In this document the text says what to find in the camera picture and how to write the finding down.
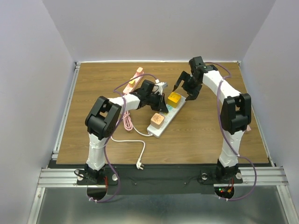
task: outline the white power strip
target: white power strip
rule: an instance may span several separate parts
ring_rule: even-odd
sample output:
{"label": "white power strip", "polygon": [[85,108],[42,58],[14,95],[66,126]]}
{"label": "white power strip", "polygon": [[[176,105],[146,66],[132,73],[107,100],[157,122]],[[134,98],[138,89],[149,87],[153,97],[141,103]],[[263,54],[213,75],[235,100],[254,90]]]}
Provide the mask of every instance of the white power strip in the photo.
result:
{"label": "white power strip", "polygon": [[162,124],[162,126],[159,129],[156,129],[152,125],[149,125],[147,128],[147,131],[150,134],[153,134],[155,137],[159,138],[161,136],[161,134],[163,133],[163,131],[170,124],[172,119],[177,115],[178,111],[183,107],[183,105],[185,104],[185,99],[186,99],[185,97],[181,96],[181,100],[180,100],[177,108],[173,108],[172,106],[166,104],[167,109],[168,109],[168,114],[162,113],[162,112],[160,113],[161,115],[163,115],[165,117],[164,123]]}

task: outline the white power cord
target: white power cord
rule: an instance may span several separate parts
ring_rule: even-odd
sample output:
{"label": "white power cord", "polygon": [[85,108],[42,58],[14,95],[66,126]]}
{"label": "white power cord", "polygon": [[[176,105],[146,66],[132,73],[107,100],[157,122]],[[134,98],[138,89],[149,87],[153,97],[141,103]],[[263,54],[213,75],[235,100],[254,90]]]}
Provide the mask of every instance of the white power cord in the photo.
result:
{"label": "white power cord", "polygon": [[145,136],[145,137],[153,136],[153,134],[143,134],[143,133],[141,133],[140,131],[138,131],[138,130],[135,128],[135,126],[134,126],[133,124],[132,124],[132,126],[133,126],[134,130],[135,130],[138,134],[140,134],[140,135],[143,135],[143,136]]}
{"label": "white power cord", "polygon": [[141,163],[141,157],[142,157],[142,154],[144,152],[144,149],[145,149],[145,142],[142,141],[142,140],[115,140],[112,136],[111,136],[111,140],[112,141],[115,141],[115,142],[142,142],[143,143],[143,149],[141,151],[141,154],[137,160],[137,163],[136,163],[136,167],[137,169],[143,169],[144,168],[144,165]]}

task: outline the cable connector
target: cable connector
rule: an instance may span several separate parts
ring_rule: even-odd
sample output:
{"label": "cable connector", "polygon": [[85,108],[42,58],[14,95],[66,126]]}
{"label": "cable connector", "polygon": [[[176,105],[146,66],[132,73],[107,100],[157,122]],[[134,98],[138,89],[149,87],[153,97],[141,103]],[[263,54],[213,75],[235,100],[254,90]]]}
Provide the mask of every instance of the cable connector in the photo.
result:
{"label": "cable connector", "polygon": [[143,170],[143,168],[144,168],[144,165],[141,163],[140,158],[137,160],[136,167],[137,167],[137,169],[141,169],[141,170]]}

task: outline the wooden tabletop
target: wooden tabletop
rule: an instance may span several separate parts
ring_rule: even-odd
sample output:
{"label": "wooden tabletop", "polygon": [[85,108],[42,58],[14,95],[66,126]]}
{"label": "wooden tabletop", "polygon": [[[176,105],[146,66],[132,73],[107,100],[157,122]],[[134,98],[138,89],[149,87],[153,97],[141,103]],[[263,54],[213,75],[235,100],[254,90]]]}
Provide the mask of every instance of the wooden tabletop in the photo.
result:
{"label": "wooden tabletop", "polygon": [[[246,93],[237,63],[222,65],[232,72],[233,78],[228,82],[238,91]],[[190,73],[188,63],[81,64],[57,164],[85,164],[89,148],[87,127],[84,124],[86,116],[99,96],[118,97],[112,90],[129,80],[138,67],[143,67],[146,73],[156,75],[161,82],[168,83],[165,99],[171,93],[181,72],[185,70]],[[219,68],[219,71],[222,76],[226,76],[224,70]],[[150,76],[144,79],[154,81]],[[181,87],[176,92],[187,96]],[[147,133],[146,128],[155,111],[145,106],[130,113],[134,126],[140,132]],[[255,163],[267,163],[268,158],[253,114],[250,127],[252,130],[242,138],[240,154],[249,157]],[[159,139],[143,137],[134,130],[128,132],[123,124],[119,125],[113,137],[116,140],[145,141],[143,164],[216,163],[223,141],[217,119],[216,96],[208,87],[203,86],[199,97],[185,103]],[[135,164],[141,150],[142,143],[139,142],[118,143],[110,140],[107,145],[107,155],[114,164]]]}

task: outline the wall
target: wall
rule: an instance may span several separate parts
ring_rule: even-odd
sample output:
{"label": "wall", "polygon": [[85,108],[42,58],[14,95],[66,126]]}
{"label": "wall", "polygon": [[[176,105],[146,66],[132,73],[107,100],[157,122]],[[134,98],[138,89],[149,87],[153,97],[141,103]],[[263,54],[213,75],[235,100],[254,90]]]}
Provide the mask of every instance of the wall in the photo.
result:
{"label": "wall", "polygon": [[277,0],[241,69],[273,160],[283,165],[299,212],[297,0]]}
{"label": "wall", "polygon": [[43,0],[76,61],[241,60],[274,0]]}
{"label": "wall", "polygon": [[42,1],[3,0],[0,21],[0,223],[22,224],[54,147],[73,59]]}

